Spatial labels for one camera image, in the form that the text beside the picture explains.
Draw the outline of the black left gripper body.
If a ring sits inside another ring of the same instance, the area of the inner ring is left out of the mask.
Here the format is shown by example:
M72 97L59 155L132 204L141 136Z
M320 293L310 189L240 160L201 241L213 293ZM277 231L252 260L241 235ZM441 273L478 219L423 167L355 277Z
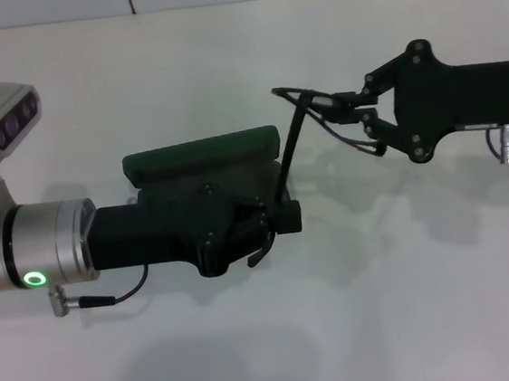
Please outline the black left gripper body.
M174 201L101 207L87 235L93 267L186 262L206 278L222 276L238 206L234 196L202 189Z

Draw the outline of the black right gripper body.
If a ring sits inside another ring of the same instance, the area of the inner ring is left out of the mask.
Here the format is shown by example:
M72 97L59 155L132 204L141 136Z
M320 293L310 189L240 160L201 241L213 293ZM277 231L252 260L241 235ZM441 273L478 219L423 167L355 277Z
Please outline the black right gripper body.
M425 40L411 42L388 68L397 123L394 148L427 163L452 132L509 124L509 61L442 63Z

